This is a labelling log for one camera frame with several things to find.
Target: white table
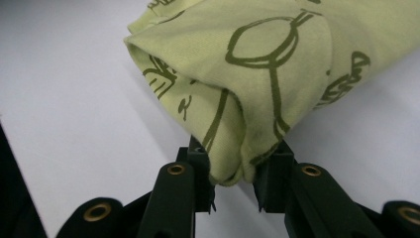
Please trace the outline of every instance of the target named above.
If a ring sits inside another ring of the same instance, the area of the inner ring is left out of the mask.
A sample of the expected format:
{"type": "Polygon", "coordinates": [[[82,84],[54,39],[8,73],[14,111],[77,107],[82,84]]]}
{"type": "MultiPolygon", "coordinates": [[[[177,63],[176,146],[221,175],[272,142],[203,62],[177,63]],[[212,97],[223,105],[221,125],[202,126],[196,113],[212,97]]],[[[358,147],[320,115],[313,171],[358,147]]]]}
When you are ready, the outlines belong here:
{"type": "MultiPolygon", "coordinates": [[[[187,146],[132,63],[123,38],[147,1],[2,1],[0,120],[50,237],[81,203],[150,191],[187,146]]],[[[306,117],[286,141],[357,202],[420,203],[420,51],[306,117]]],[[[249,184],[216,189],[198,237],[286,237],[249,184]]]]}

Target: folded cloth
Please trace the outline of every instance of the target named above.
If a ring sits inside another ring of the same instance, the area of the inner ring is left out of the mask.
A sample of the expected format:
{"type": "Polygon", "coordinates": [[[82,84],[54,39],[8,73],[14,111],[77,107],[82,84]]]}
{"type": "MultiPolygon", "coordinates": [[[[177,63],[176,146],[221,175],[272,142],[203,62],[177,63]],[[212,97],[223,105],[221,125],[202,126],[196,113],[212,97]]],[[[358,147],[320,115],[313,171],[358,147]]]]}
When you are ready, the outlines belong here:
{"type": "Polygon", "coordinates": [[[284,135],[420,45],[419,0],[155,0],[128,50],[210,158],[252,181],[284,135]]]}

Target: patterned fabric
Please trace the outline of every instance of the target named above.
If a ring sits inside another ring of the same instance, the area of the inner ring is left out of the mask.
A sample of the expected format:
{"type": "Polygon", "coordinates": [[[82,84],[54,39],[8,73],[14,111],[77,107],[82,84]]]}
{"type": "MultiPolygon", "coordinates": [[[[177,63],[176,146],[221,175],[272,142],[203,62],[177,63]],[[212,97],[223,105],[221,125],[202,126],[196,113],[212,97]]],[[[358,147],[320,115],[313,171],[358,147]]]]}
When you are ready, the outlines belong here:
{"type": "Polygon", "coordinates": [[[210,179],[232,185],[311,110],[419,46],[419,12],[418,0],[154,0],[125,43],[209,154],[210,179]]]}

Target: light green fabric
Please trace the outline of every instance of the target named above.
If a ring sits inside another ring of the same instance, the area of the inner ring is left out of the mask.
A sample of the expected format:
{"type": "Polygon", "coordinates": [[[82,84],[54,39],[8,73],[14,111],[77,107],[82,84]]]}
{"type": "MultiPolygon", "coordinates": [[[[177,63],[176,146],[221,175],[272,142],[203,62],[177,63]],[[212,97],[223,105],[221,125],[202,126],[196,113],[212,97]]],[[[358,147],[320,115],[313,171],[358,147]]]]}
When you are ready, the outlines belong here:
{"type": "Polygon", "coordinates": [[[419,0],[155,0],[125,43],[205,147],[210,179],[231,185],[311,110],[419,46],[419,23],[419,0]]]}

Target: fabric fold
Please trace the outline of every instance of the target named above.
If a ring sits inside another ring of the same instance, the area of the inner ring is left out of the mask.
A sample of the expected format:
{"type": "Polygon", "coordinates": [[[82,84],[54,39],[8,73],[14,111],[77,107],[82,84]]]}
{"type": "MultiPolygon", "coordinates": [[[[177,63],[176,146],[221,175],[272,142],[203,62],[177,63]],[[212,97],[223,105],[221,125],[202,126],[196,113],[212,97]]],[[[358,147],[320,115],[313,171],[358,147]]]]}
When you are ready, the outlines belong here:
{"type": "Polygon", "coordinates": [[[165,0],[129,26],[128,50],[167,112],[244,178],[314,108],[419,46],[416,0],[165,0]]]}

